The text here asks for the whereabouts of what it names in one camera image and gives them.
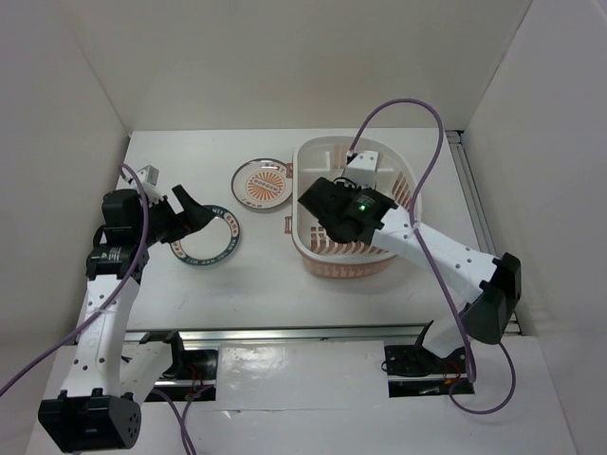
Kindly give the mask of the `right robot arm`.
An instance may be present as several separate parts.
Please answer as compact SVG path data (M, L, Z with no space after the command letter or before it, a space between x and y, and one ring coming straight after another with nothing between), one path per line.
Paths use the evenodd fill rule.
M414 348L418 368L436 371L470 340L501 342L522 294L518 257L496 257L464 246L371 188L346 187L321 177L299 202L331 240L362 242L402 257L432 272L448 298L459 295L465 301L463 309L451 309L451 320L434 321L425 330Z

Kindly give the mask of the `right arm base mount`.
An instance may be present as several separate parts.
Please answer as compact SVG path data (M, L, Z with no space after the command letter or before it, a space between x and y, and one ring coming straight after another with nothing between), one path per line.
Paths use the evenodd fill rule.
M414 345L387 345L380 369L387 375L390 398L474 394L465 372L465 350L439 358Z

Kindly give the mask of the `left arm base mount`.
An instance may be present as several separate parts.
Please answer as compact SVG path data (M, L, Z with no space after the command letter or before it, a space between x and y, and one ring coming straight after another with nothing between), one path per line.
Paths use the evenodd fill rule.
M216 400L217 349L182 350L174 363L162 373L153 388L174 402L212 402Z

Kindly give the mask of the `white pink dish rack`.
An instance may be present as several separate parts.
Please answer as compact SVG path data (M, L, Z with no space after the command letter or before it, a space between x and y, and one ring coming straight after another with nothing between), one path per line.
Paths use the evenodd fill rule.
M289 226L307 271L321 278L369 277L395 254L371 246L366 230L390 201L406 209L416 184L399 153L378 141L349 136L308 140L293 155Z

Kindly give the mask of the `plate with orange sunburst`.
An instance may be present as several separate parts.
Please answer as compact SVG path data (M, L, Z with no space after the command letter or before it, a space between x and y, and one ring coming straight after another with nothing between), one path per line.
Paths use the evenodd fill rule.
M230 188L249 209L276 209L292 196L293 166L275 158L252 159L235 171Z

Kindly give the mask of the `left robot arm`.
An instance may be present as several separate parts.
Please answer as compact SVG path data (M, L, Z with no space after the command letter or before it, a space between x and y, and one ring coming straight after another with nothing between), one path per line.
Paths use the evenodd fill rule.
M187 355L177 332L145 335L123 361L128 319L138 295L148 249L196 233L214 218L182 186L173 189L183 210L166 197L134 189L108 192L103 224L86 260L83 329L57 397L42 401L38 420L63 453L130 449L140 435L141 406L163 375L180 376Z

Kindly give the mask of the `plate with dark green rim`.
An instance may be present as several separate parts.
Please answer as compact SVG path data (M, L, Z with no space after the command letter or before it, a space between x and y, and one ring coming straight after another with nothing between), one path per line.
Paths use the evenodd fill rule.
M241 238L237 218L227 209L206 205L214 215L201 230L170 244L175 257L182 263L209 268L219 265L232 255Z

